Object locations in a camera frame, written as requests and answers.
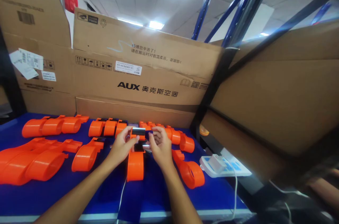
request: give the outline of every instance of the blue table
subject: blue table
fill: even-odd
[[[21,135],[24,124],[30,119],[41,119],[44,116],[43,114],[26,113],[17,119],[1,125],[0,151],[28,142],[30,139],[23,138]],[[91,140],[88,136],[91,122],[92,120],[90,119],[87,123],[83,123],[76,134],[61,134],[47,136],[46,138],[57,139],[58,141],[72,138],[87,144]],[[188,129],[181,130],[189,137],[192,137]],[[108,143],[112,143],[114,138],[107,138],[106,140]],[[179,149],[179,146],[173,145],[172,148]],[[105,147],[100,152],[93,169],[102,162],[109,150],[109,147]],[[197,142],[195,142],[193,153],[184,153],[186,161],[195,161],[197,163],[199,163],[200,157],[204,154],[204,150]],[[61,169],[46,182],[31,180],[23,186],[0,185],[0,223],[34,221],[51,205],[80,183],[89,172],[71,171],[74,155],[74,153],[69,153],[69,157],[65,159]],[[144,171],[142,187],[145,193],[141,203],[141,222],[161,220],[170,216],[171,208],[165,181],[151,154],[146,155]],[[112,221],[116,219],[125,178],[126,162],[123,162],[95,193],[80,220]],[[203,220],[228,218],[232,215],[234,190],[224,178],[211,178],[205,174],[204,186],[193,190],[186,187],[186,191]],[[251,212],[241,199],[238,198],[236,217],[243,218],[249,216],[251,216]]]

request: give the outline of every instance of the hand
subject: hand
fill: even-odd
[[[102,165],[107,167],[107,169],[109,169],[110,171],[112,171],[117,165],[119,165],[126,159],[128,153],[130,152],[130,149],[134,146],[134,144],[138,142],[140,138],[139,136],[129,139],[126,142],[126,137],[132,128],[133,126],[127,126],[115,137],[112,149],[102,163]]]
[[[172,160],[172,141],[168,138],[167,133],[162,127],[153,127],[153,134],[149,133],[149,143],[155,161],[162,171],[174,167]]]

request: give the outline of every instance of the person's left hand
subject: person's left hand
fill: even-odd
[[[130,149],[138,142],[140,138],[139,136],[129,139],[126,142],[126,137],[132,128],[133,126],[127,126],[115,137],[112,149],[102,163],[102,165],[104,165],[110,171],[112,171],[117,165],[126,159]]]

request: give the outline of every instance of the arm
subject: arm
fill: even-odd
[[[111,151],[99,167],[52,205],[34,223],[76,223],[99,186],[115,167],[124,161],[130,149],[138,141],[139,136],[126,142],[126,136],[131,128],[132,126],[127,126],[116,137]]]
[[[149,133],[149,142],[153,157],[165,177],[174,223],[202,223],[174,167],[172,142],[167,137],[164,128],[153,127],[152,130],[155,131],[154,135]]]

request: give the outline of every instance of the person's right hand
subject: person's right hand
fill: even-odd
[[[148,133],[149,143],[155,161],[164,171],[173,167],[172,160],[172,141],[168,138],[167,133],[162,127],[153,127],[153,134]]]

